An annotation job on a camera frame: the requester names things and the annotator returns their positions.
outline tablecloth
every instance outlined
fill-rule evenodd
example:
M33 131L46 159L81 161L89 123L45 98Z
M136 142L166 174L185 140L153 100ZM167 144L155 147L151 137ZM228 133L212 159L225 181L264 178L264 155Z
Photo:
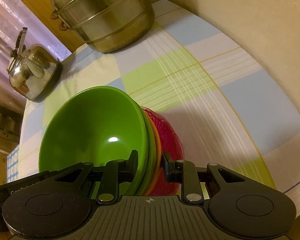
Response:
M57 110L90 87L108 85L162 114L196 166L220 163L287 194L300 214L300 115L243 48L167 0L130 47L102 54L83 45L63 61L61 81L41 103L27 101L8 182L38 172L42 136Z

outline pink curtain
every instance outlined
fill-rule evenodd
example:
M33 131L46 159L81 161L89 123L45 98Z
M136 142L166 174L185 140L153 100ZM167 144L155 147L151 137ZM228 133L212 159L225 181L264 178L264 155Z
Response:
M26 99L11 87L6 69L22 27L28 27L27 48L42 44L60 61L71 54L21 0L0 0L0 105L18 113L23 113Z

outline silver screw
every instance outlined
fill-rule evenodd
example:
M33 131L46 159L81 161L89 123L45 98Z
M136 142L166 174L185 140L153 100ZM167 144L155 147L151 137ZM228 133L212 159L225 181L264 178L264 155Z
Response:
M109 194L109 193L104 193L104 194L101 194L101 195L99 196L99 199L100 199L101 201L106 202L106 201L111 201L111 200L113 200L113 199L114 199L114 196L113 196L112 194Z
M196 193L191 193L191 194L188 194L186 196L187 200L189 201L199 201L202 199L202 197L199 195L199 194L196 194Z

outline green bowl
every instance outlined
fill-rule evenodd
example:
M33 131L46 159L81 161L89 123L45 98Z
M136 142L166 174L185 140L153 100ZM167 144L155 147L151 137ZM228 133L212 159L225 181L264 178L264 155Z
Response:
M157 148L155 144L155 137L154 137L154 132L152 130L150 121L146 115L146 113L142 110L141 107L139 107L140 112L142 113L143 120L145 121L146 124L146 129L148 133L148 139L149 139L149 154L148 154L148 164L147 164L147 169L146 172L143 176L143 179L135 193L135 195L143 195L144 192L148 189L153 173L154 173L154 168L155 168L155 163L157 161Z
M61 170L76 163L104 166L138 151L138 168L120 194L135 194L147 167L148 135L139 106L123 91L107 86L87 89L55 114L42 139L39 171Z

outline kettle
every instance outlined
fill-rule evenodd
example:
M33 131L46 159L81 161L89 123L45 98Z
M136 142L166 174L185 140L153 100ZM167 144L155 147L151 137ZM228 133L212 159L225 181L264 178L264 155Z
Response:
M23 27L18 35L16 47L10 53L7 72L15 91L31 101L41 102L58 83L62 65L40 44L26 49L24 41L27 30Z

